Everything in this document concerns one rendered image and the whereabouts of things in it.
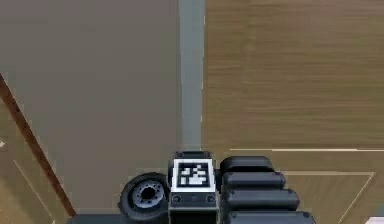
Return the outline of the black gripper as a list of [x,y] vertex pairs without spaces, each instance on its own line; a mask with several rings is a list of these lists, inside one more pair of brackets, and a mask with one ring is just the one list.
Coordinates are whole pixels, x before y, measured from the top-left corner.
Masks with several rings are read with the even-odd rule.
[[168,223],[169,192],[165,174],[143,173],[126,183],[117,205],[128,223]]

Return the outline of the brown wooden room door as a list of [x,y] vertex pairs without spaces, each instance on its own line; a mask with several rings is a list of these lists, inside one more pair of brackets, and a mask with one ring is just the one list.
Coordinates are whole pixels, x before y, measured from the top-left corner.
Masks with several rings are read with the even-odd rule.
[[384,0],[207,0],[202,145],[264,155],[317,224],[384,207]]

